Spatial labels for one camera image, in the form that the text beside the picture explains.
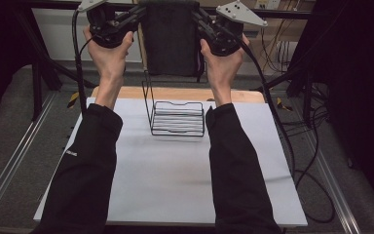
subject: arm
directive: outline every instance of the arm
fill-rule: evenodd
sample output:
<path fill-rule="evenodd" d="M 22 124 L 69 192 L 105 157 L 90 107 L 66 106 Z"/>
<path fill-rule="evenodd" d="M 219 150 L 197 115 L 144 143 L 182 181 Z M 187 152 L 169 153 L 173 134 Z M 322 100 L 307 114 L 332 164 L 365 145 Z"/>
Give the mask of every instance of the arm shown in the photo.
<path fill-rule="evenodd" d="M 215 57 L 202 40 L 208 82 L 216 108 L 206 114 L 209 160 L 217 233 L 281 233 L 257 159 L 231 100 L 231 85 L 242 64 L 243 50 Z"/>
<path fill-rule="evenodd" d="M 84 34 L 87 40 L 91 38 L 88 27 Z M 102 233 L 117 162 L 115 145 L 123 126 L 113 109 L 124 83 L 125 58 L 131 44 L 132 32 L 115 49 L 89 43 L 100 75 L 99 91 L 59 162 L 41 222 L 33 234 Z"/>

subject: table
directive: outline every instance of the table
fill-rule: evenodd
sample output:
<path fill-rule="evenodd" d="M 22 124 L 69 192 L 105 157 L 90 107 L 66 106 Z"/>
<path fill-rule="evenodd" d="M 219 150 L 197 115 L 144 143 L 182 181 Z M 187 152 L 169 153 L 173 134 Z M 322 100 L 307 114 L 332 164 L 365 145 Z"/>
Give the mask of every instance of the table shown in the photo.
<path fill-rule="evenodd" d="M 140 88 L 124 88 L 121 95 L 137 89 L 142 94 Z M 189 92 L 204 94 L 208 90 L 178 93 L 186 97 Z M 94 97 L 89 97 L 88 103 L 92 102 Z M 203 105 L 207 110 L 214 102 L 204 101 Z M 276 222 L 282 227 L 307 225 L 268 105 L 259 100 L 236 102 L 235 106 L 258 152 Z M 119 98 L 114 111 L 123 118 L 124 127 L 117 141 L 118 161 L 107 224 L 213 225 L 207 132 L 204 137 L 151 136 L 145 102 L 140 98 Z M 35 220 L 40 220 L 45 200 L 46 195 Z"/>

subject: black wire rack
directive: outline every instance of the black wire rack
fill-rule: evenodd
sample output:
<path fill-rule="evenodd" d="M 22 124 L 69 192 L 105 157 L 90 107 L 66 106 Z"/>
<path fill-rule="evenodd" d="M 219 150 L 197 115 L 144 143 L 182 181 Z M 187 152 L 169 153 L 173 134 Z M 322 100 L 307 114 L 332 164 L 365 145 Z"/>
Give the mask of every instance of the black wire rack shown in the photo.
<path fill-rule="evenodd" d="M 154 100 L 153 82 L 144 72 L 142 81 L 145 107 L 153 136 L 203 137 L 205 112 L 201 102 Z"/>

